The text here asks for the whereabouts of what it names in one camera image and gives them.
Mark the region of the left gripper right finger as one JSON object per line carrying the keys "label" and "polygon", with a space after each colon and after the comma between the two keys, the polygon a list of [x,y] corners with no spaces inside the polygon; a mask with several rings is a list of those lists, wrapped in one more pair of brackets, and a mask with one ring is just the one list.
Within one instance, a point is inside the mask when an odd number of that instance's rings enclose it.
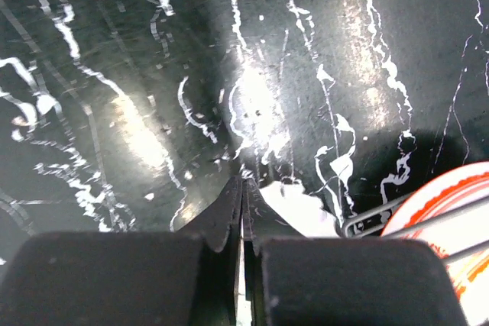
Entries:
{"label": "left gripper right finger", "polygon": [[442,261],[414,240],[258,237],[243,188],[247,294],[255,325],[463,325]]}

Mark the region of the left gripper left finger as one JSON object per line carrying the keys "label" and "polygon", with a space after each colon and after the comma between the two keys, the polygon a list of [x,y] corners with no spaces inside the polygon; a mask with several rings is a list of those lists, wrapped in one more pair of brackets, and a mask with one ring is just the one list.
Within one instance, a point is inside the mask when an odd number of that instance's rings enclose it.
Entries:
{"label": "left gripper left finger", "polygon": [[3,325],[233,325],[243,181],[176,232],[32,237],[1,284]]}

